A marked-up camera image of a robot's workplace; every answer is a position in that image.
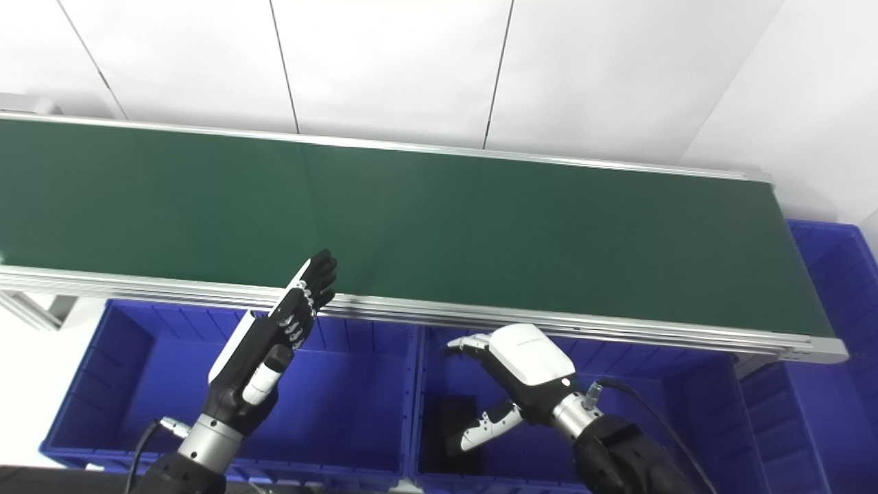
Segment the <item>robot finger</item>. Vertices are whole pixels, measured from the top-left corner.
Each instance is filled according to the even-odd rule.
[[[461,338],[452,339],[445,345],[446,355],[464,353],[476,360],[482,360],[488,353],[488,341],[490,336],[476,333]]]
[[[316,289],[320,290],[335,281],[335,268],[338,266],[338,261],[332,257],[329,250],[324,249],[318,252],[309,261],[307,268],[301,274],[301,279],[309,287],[315,286]]]
[[[310,303],[308,303],[303,301],[293,310],[292,317],[299,324],[308,328],[314,324],[315,313],[316,309],[313,309],[313,302],[310,301]]]
[[[332,290],[324,290],[320,292],[320,294],[314,297],[314,310],[323,309],[323,307],[330,303],[333,298],[335,298],[335,292]]]
[[[291,318],[296,316],[296,310],[302,305],[307,306],[305,292],[298,288],[289,289],[284,294],[284,297],[277,301],[277,304],[269,313],[269,318],[278,324],[286,326],[290,323]]]
[[[473,419],[462,431],[446,438],[445,452],[448,456],[457,456],[470,451],[512,430],[523,421],[518,405],[504,399],[482,412],[481,417]]]

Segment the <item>blue plastic bin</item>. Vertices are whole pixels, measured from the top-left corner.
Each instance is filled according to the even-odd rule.
[[[207,372],[242,311],[110,301],[41,452],[70,467],[128,470],[146,424],[191,424]],[[279,383],[279,401],[228,476],[387,490],[410,450],[416,326],[320,318]],[[179,440],[157,433],[141,472]]]
[[[520,425],[482,446],[482,475],[436,473],[421,466],[421,454],[428,454],[421,451],[425,406],[435,406],[446,396],[474,396],[482,411],[505,395],[474,360],[459,355],[443,357],[444,345],[465,333],[426,329],[415,403],[411,477],[427,492],[587,492],[573,473],[570,445],[554,431],[536,425]],[[768,493],[729,354],[554,339],[576,364],[583,382],[602,375],[619,378],[665,412],[721,492]],[[636,421],[664,446],[674,448],[655,420],[630,397],[607,389],[600,407],[605,413]],[[678,456],[680,465],[687,469],[684,457]]]
[[[878,267],[853,225],[789,222],[851,358],[785,363],[742,382],[773,492],[878,492]]]

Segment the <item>metal connector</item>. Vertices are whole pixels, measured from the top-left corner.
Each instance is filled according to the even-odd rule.
[[[176,418],[162,417],[162,420],[159,420],[159,425],[161,425],[164,429],[170,431],[181,440],[189,437],[190,427],[183,422],[177,420]]]
[[[594,405],[591,408],[587,406],[589,399],[588,395],[571,393],[552,410],[552,427],[570,443],[576,441],[582,431],[602,415]]]
[[[589,386],[588,391],[586,391],[586,401],[582,404],[583,408],[586,410],[596,409],[598,406],[598,400],[601,398],[601,391],[603,391],[603,386],[597,382],[592,382],[592,385]]]
[[[75,303],[76,297],[58,295],[48,309],[43,309],[22,292],[0,290],[0,307],[37,330],[59,330]]]

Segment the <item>robotic hand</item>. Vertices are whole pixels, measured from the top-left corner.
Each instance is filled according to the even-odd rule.
[[[134,492],[212,494],[226,490],[226,469],[241,441],[277,403],[275,385],[314,324],[332,301],[335,258],[321,251],[308,259],[265,317],[241,319],[209,373],[210,387],[198,422],[173,454],[154,463]]]
[[[476,359],[511,398],[448,438],[449,455],[524,421],[552,427],[572,444],[576,475],[594,494],[696,493],[662,446],[630,421],[598,410],[601,386],[586,391],[570,359],[533,324],[457,338],[446,349]]]

